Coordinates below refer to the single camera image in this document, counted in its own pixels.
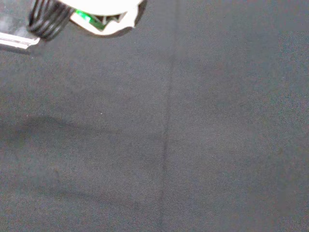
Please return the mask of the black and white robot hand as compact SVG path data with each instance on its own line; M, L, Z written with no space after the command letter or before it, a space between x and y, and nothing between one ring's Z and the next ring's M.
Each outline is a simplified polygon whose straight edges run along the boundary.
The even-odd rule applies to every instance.
M71 21L95 36L117 37L135 28L146 5L146 0L34 0L27 28L51 40Z

